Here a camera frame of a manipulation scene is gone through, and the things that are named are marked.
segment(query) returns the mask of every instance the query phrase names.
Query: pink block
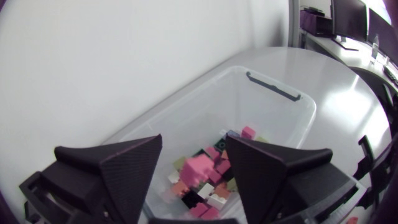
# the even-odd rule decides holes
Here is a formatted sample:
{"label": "pink block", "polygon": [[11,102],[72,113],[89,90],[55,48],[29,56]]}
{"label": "pink block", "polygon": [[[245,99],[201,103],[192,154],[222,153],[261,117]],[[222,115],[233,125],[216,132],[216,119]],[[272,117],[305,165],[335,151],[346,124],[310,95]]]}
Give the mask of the pink block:
{"label": "pink block", "polygon": [[213,170],[210,174],[209,174],[209,179],[211,181],[213,181],[213,183],[217,183],[220,179],[221,179],[221,175],[219,173],[217,173],[217,171]]}
{"label": "pink block", "polygon": [[209,154],[213,161],[216,162],[220,159],[220,153],[214,147],[209,146],[205,149],[205,151],[207,154]]}
{"label": "pink block", "polygon": [[217,166],[216,170],[220,174],[224,174],[231,167],[231,163],[228,160],[224,160],[220,165]]}
{"label": "pink block", "polygon": [[211,209],[207,210],[207,212],[205,212],[201,218],[204,220],[213,220],[215,218],[217,218],[218,216],[218,211],[216,208],[212,207]]}
{"label": "pink block", "polygon": [[253,129],[249,128],[248,126],[246,126],[242,130],[241,137],[245,138],[245,139],[253,139],[255,137],[255,135],[256,135],[255,130],[253,130]]}
{"label": "pink block", "polygon": [[197,203],[197,206],[194,208],[190,209],[191,214],[194,217],[199,218],[201,215],[203,215],[209,208],[204,204],[204,203]]}
{"label": "pink block", "polygon": [[214,162],[205,154],[187,159],[180,171],[180,180],[189,187],[196,187],[209,179]]}

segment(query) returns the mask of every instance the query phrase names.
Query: white wall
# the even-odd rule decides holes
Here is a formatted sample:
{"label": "white wall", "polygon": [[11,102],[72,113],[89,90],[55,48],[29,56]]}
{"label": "white wall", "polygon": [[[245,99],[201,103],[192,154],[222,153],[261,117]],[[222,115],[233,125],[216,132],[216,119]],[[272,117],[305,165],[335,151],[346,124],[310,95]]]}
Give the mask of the white wall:
{"label": "white wall", "polygon": [[0,189],[63,145],[100,144],[197,76],[251,47],[287,45],[287,1],[23,1],[0,13]]}
{"label": "white wall", "polygon": [[300,0],[300,5],[305,7],[315,7],[322,10],[325,16],[330,17],[330,0]]}

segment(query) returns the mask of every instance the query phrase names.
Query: green block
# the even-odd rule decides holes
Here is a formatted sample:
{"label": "green block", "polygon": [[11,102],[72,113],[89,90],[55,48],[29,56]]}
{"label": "green block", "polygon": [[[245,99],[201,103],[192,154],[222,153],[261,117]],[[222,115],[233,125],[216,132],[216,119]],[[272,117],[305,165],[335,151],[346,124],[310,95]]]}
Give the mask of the green block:
{"label": "green block", "polygon": [[228,183],[226,184],[226,188],[229,191],[237,191],[238,190],[238,187],[236,186],[235,178],[232,178],[230,181],[228,181]]}
{"label": "green block", "polygon": [[185,158],[185,156],[182,156],[181,158],[173,162],[174,168],[179,171],[182,168],[182,166],[184,166],[184,162],[186,159],[187,158]]}
{"label": "green block", "polygon": [[256,138],[256,141],[268,143],[268,141],[265,140],[265,139],[263,139],[261,136],[258,136],[258,137]]}

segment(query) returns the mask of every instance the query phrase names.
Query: computer monitor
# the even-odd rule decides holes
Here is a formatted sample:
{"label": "computer monitor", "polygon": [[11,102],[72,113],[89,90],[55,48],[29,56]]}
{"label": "computer monitor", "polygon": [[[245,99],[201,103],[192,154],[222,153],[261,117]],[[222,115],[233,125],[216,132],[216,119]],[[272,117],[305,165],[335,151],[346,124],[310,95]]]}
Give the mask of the computer monitor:
{"label": "computer monitor", "polygon": [[333,39],[346,50],[358,50],[356,44],[346,44],[346,37],[365,42],[368,23],[366,5],[360,0],[332,0],[331,17],[333,34],[341,38]]}
{"label": "computer monitor", "polygon": [[379,36],[379,50],[390,60],[398,65],[398,31],[372,9],[369,10],[369,35],[368,42],[373,44]]}

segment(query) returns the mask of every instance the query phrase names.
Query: plastic bin handle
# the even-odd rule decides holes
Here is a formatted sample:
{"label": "plastic bin handle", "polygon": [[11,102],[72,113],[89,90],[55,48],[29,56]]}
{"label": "plastic bin handle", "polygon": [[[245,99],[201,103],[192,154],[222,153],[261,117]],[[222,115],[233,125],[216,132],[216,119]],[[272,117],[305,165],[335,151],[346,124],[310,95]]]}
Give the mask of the plastic bin handle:
{"label": "plastic bin handle", "polygon": [[270,85],[268,83],[265,83],[263,81],[258,80],[257,78],[253,78],[251,76],[250,72],[246,72],[246,76],[249,78],[250,81],[252,81],[254,83],[257,83],[258,85],[261,85],[263,87],[266,87],[267,89],[270,89],[270,90],[272,90],[272,91],[274,91],[274,92],[276,92],[276,93],[278,93],[278,94],[280,94],[280,95],[282,95],[282,96],[284,96],[284,97],[286,97],[286,98],[288,98],[288,99],[290,99],[290,100],[292,100],[294,102],[296,102],[297,100],[301,99],[301,95],[300,94],[298,96],[292,96],[292,95],[286,93],[285,91],[282,91],[282,90],[278,89],[278,87],[276,87],[274,85]]}

